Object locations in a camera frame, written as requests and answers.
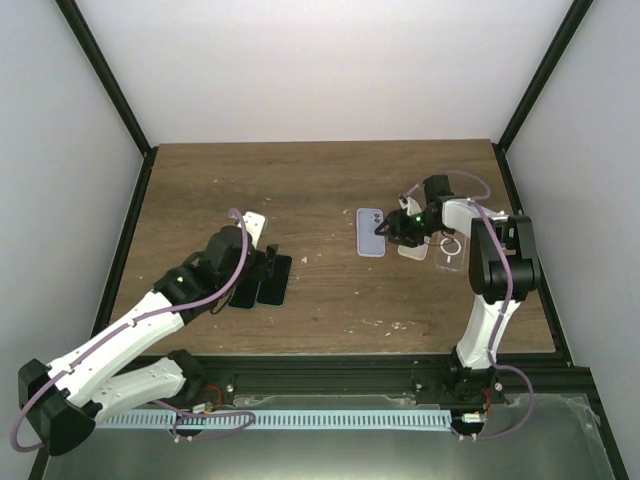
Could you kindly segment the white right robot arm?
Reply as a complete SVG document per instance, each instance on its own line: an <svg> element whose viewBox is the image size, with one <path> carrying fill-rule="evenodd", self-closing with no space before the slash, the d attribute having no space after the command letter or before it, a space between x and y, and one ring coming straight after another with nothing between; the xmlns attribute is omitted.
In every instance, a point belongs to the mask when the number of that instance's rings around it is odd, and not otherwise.
<svg viewBox="0 0 640 480"><path fill-rule="evenodd" d="M499 344L511 316L535 291L541 280L532 220L526 215L493 211L481 202L491 189L479 180L484 192L461 196L451 190L450 172L432 175L422 182L425 204L410 192L399 196L399 208L372 217L373 234L404 249L419 249L436 233L461 234L469 242L468 278L474 293L466 330L452 352L450 372L443 380L447 396L465 403L491 386Z"/></svg>

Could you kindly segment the lilac phone case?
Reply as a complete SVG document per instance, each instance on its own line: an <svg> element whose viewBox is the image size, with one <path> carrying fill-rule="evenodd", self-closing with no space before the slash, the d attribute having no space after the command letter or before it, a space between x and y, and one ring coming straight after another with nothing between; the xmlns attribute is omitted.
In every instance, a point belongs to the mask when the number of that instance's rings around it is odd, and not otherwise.
<svg viewBox="0 0 640 480"><path fill-rule="evenodd" d="M359 208L356 211L356 251L359 256L382 258L385 255L385 237L376 233L382 220L380 209Z"/></svg>

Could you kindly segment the light blue phone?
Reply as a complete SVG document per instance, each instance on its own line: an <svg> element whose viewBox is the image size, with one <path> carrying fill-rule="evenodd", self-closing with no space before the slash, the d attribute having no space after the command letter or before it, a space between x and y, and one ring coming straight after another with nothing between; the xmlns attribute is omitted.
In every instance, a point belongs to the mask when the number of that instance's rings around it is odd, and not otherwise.
<svg viewBox="0 0 640 480"><path fill-rule="evenodd" d="M277 255L273 275L261 283L256 301L258 304L280 307L284 304L289 275L292 266L292 258L286 255Z"/></svg>

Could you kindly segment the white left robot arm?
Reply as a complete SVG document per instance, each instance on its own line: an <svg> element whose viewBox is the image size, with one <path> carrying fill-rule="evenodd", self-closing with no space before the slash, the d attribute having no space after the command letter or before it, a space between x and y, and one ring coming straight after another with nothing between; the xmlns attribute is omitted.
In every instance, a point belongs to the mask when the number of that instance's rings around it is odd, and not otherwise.
<svg viewBox="0 0 640 480"><path fill-rule="evenodd" d="M156 400L196 402L204 370L188 351L174 350L147 367L123 369L143 351L212 311L241 281L266 280L277 248L258 250L266 219L245 213L216 232L206 248L168 270L119 320L69 353L43 363L33 359L18 372L21 413L12 426L14 450L22 422L51 456L70 452L111 417Z"/></svg>

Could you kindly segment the black left frame post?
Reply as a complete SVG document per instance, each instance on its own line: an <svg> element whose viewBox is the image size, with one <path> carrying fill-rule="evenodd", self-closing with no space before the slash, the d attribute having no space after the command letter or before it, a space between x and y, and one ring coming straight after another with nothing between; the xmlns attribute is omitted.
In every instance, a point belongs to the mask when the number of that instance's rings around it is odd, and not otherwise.
<svg viewBox="0 0 640 480"><path fill-rule="evenodd" d="M152 147L76 1L55 0L59 11L99 79L129 136L143 156Z"/></svg>

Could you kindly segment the black left table edge rail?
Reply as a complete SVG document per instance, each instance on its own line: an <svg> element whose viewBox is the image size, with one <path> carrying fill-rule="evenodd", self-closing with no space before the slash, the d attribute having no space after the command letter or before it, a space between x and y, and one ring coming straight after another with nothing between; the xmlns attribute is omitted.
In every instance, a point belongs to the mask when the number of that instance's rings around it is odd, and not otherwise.
<svg viewBox="0 0 640 480"><path fill-rule="evenodd" d="M158 146L153 147L149 153L143 156L142 166L127 210L90 337L94 337L109 325L158 150Z"/></svg>

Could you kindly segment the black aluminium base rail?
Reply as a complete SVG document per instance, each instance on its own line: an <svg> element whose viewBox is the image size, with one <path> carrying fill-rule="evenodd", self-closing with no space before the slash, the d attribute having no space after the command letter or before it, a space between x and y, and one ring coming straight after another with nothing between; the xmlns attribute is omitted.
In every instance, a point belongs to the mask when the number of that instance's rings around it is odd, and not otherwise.
<svg viewBox="0 0 640 480"><path fill-rule="evenodd" d="M241 397L408 396L419 404L470 408L533 391L596 397L587 367L560 353L501 354L501 370L473 373L452 354L199 356L196 384L169 400L180 406L229 405Z"/></svg>

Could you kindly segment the clear phone case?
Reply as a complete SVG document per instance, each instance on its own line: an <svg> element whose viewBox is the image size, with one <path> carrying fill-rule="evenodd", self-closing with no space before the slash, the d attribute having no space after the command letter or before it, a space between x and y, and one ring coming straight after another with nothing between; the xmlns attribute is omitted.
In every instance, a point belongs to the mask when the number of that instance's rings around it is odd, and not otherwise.
<svg viewBox="0 0 640 480"><path fill-rule="evenodd" d="M441 232L435 246L435 266L451 272L462 272L465 267L467 239L458 234Z"/></svg>

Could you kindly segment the black right frame post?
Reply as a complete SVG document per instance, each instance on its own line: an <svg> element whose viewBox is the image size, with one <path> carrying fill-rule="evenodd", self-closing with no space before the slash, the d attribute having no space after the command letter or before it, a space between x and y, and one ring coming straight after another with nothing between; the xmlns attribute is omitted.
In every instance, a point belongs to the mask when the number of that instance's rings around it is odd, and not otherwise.
<svg viewBox="0 0 640 480"><path fill-rule="evenodd" d="M497 146L501 150L508 151L513 144L592 4L593 0L574 0L571 2L497 142Z"/></svg>

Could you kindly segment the beige phone case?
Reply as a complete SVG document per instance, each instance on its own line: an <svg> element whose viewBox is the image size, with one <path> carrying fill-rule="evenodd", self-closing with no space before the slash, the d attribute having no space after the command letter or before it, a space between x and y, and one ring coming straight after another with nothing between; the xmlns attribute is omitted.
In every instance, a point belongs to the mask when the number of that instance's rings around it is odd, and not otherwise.
<svg viewBox="0 0 640 480"><path fill-rule="evenodd" d="M423 238L423 243L416 247L408 247L404 245L398 246L398 254L401 257L408 258L416 261L423 261L428 253L429 237Z"/></svg>

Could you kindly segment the grey metal front plate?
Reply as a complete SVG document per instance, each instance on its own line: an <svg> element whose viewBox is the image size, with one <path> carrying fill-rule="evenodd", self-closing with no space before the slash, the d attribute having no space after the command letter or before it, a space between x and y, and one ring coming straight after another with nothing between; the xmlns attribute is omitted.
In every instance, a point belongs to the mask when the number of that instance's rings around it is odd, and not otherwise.
<svg viewBox="0 0 640 480"><path fill-rule="evenodd" d="M519 431L460 441L412 431L252 431L188 444L100 429L48 462L47 479L611 479L599 420L581 397L543 396Z"/></svg>

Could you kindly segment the black table edge rail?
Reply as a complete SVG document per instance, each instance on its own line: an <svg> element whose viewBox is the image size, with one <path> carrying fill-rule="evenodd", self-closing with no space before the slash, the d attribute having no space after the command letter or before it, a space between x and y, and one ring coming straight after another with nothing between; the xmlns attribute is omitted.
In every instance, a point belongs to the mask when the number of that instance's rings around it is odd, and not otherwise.
<svg viewBox="0 0 640 480"><path fill-rule="evenodd" d="M142 166L127 210L90 337L94 337L109 325L158 150L158 146L153 147L149 153L143 156Z"/></svg>
<svg viewBox="0 0 640 480"><path fill-rule="evenodd" d="M554 351L551 353L500 354L497 359L502 363L520 368L523 373L528 375L537 400L543 394L559 394L564 400L584 401L585 403L580 406L580 410L586 419L595 423L595 427L592 433L583 427L583 436L594 444L596 453L593 455L593 461L598 462L601 457L605 458L601 473L596 472L594 466L589 467L587 471L594 473L597 479L609 477L626 479L628 474L591 371L587 367L575 366L569 353L568 343L560 325L544 271L540 265L534 228L529 221L522 219L524 210L508 165L506 148L500 143L494 143L492 147L516 217L515 233L507 244L515 248L516 255L520 257L522 262L527 261L532 264L532 276L534 277L532 285L539 293L554 342Z"/></svg>

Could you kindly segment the black right table edge rail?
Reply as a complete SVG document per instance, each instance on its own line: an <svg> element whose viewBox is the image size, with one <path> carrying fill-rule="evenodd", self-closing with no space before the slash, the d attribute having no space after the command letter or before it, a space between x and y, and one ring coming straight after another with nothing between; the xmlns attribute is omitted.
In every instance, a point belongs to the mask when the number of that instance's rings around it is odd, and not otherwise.
<svg viewBox="0 0 640 480"><path fill-rule="evenodd" d="M583 427L583 436L594 444L596 453L593 455L593 461L598 462L601 457L605 458L601 473L596 472L594 466L589 467L587 471L594 473L597 479L609 477L626 479L628 474L591 371L587 367L575 366L569 353L568 343L560 325L544 271L540 265L534 228L529 221L522 219L524 210L508 165L506 148L500 143L494 143L492 147L516 217L515 233L507 244L515 248L516 255L520 257L522 262L527 261L532 264L532 276L534 277L532 285L539 293L554 342L554 351L551 353L500 354L497 359L502 363L520 368L523 373L528 375L537 400L543 394L559 394L564 400L584 401L585 403L580 406L580 410L586 419L595 423L595 427L592 433Z"/></svg>

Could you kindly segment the teal phone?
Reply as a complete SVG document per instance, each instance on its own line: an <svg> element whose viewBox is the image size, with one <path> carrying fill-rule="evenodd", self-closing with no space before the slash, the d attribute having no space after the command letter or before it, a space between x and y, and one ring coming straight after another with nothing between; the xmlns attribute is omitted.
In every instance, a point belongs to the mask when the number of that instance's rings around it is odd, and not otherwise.
<svg viewBox="0 0 640 480"><path fill-rule="evenodd" d="M241 310L252 310L256 304L259 287L260 282L257 280L244 280L235 288L228 306Z"/></svg>

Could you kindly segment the black frame post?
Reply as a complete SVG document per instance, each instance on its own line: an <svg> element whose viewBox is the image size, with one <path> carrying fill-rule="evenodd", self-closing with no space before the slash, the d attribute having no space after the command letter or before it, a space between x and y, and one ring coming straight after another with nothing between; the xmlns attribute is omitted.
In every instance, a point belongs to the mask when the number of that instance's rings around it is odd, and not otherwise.
<svg viewBox="0 0 640 480"><path fill-rule="evenodd" d="M99 79L129 136L143 156L152 147L76 1L55 0L59 11Z"/></svg>
<svg viewBox="0 0 640 480"><path fill-rule="evenodd" d="M497 146L501 150L508 151L513 144L592 4L593 0L574 0L571 2L497 142Z"/></svg>

